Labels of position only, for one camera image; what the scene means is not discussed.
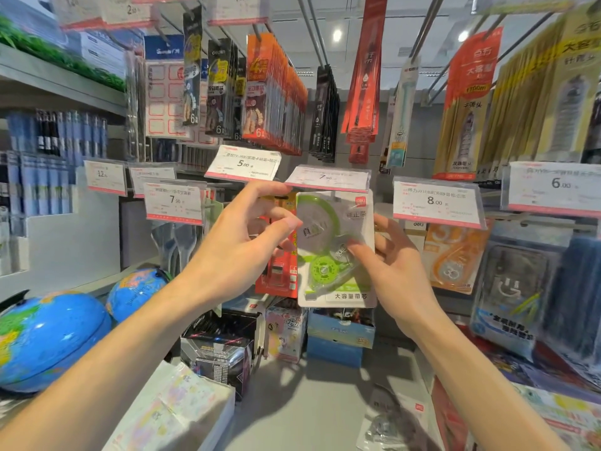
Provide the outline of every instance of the fingernail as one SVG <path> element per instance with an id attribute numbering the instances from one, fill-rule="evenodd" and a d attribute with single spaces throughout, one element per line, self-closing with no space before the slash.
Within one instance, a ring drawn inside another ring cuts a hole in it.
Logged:
<path id="1" fill-rule="evenodd" d="M 284 220 L 286 221 L 288 227 L 291 230 L 295 230 L 302 225 L 302 221 L 295 216 L 287 216 L 286 218 L 284 218 Z"/>

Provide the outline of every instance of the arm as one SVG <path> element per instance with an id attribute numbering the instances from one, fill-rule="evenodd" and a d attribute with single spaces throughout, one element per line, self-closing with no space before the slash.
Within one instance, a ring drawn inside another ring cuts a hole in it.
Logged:
<path id="1" fill-rule="evenodd" d="M 440 308 L 401 227 L 380 215 L 374 221 L 390 239 L 376 235 L 376 253 L 358 243 L 349 250 L 372 277 L 384 309 L 432 364 L 477 443 L 488 451 L 569 449 Z"/>
<path id="2" fill-rule="evenodd" d="M 204 312 L 259 277 L 300 224 L 265 200 L 289 187 L 249 184 L 224 210 L 185 270 L 98 342 L 0 431 L 0 449 L 101 449 L 180 334 Z M 277 220 L 267 225 L 267 215 Z M 261 233 L 250 240 L 251 234 Z"/>

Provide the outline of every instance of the globe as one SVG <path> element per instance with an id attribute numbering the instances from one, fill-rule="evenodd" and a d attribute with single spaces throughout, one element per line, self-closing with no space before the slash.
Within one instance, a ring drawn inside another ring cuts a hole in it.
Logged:
<path id="1" fill-rule="evenodd" d="M 110 290 L 106 309 L 116 321 L 122 323 L 167 281 L 167 276 L 159 269 L 140 269 L 131 273 Z"/>
<path id="2" fill-rule="evenodd" d="M 0 314 L 0 388 L 35 393 L 59 378 L 110 331 L 96 298 L 63 291 Z"/>

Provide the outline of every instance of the blue box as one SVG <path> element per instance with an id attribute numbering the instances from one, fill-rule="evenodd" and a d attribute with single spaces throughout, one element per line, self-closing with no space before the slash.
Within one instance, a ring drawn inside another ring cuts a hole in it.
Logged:
<path id="1" fill-rule="evenodd" d="M 307 357 L 361 367 L 363 349 L 373 347 L 376 327 L 323 315 L 323 310 L 328 309 L 312 309 L 309 314 Z M 370 314 L 373 323 L 373 310 Z"/>

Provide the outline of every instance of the ceiling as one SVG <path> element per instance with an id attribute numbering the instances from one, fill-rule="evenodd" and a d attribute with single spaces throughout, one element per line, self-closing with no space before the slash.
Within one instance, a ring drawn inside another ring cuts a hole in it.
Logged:
<path id="1" fill-rule="evenodd" d="M 272 8 L 271 25 L 274 34 L 298 70 L 315 71 L 319 61 L 307 31 L 297 0 L 270 0 Z M 326 45 L 329 63 L 334 70 L 336 84 L 347 90 L 350 86 L 357 46 L 361 33 L 361 22 L 365 0 L 312 0 L 318 18 L 318 25 Z M 413 46 L 425 14 L 432 0 L 388 0 L 387 19 L 382 41 L 382 73 L 380 87 L 383 90 L 395 87 L 401 67 L 407 60 L 408 51 Z M 310 11 L 304 0 L 307 13 Z M 187 2 L 193 7 L 195 2 Z M 449 62 L 459 48 L 457 37 L 473 26 L 479 19 L 470 15 L 471 0 L 444 0 L 432 29 L 421 50 L 421 70 L 418 89 L 428 88 L 440 70 Z M 178 3 L 161 6 L 162 14 L 181 26 L 183 9 Z M 543 14 L 510 15 L 502 22 L 504 27 L 501 53 L 521 37 Z M 480 31 L 488 29 L 496 16 L 491 16 Z M 166 21 L 161 20 L 165 33 L 176 33 Z M 239 46 L 246 47 L 246 35 L 252 34 L 250 26 L 226 27 L 226 31 Z M 334 32 L 340 30 L 342 36 L 334 41 Z M 216 37 L 223 37 L 219 28 L 210 28 Z M 315 77 L 303 77 L 307 88 L 315 88 Z"/>

